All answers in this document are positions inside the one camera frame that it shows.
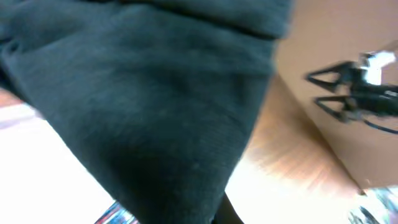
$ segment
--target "floor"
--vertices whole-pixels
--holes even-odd
[[[226,191],[245,224],[338,224],[358,187],[276,77]]]

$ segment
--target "brown surface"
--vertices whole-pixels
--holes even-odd
[[[277,57],[281,77],[364,189],[398,184],[397,136],[335,121],[311,101],[331,93],[303,76],[340,60],[357,60],[360,52],[398,39],[397,9],[396,0],[297,0],[291,33]],[[398,84],[398,63],[383,72],[384,83]],[[389,121],[389,127],[398,128],[398,119]]]
[[[19,100],[11,96],[8,92],[0,89],[0,107],[11,106],[21,103]]]
[[[243,222],[346,223],[357,190],[276,78],[226,190]]]

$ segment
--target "clothing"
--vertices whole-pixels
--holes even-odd
[[[2,86],[141,223],[209,223],[275,72],[291,2],[7,1]]]

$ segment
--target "dark blue fabric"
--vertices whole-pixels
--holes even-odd
[[[140,222],[209,223],[289,12],[280,0],[15,1],[0,7],[0,82]]]

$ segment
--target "beige wall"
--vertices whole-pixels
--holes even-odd
[[[398,184],[398,137],[335,121],[312,103],[331,93],[303,76],[398,39],[397,24],[397,0],[296,0],[291,33],[277,56],[280,75],[362,188]],[[386,68],[384,83],[398,84],[397,68]]]

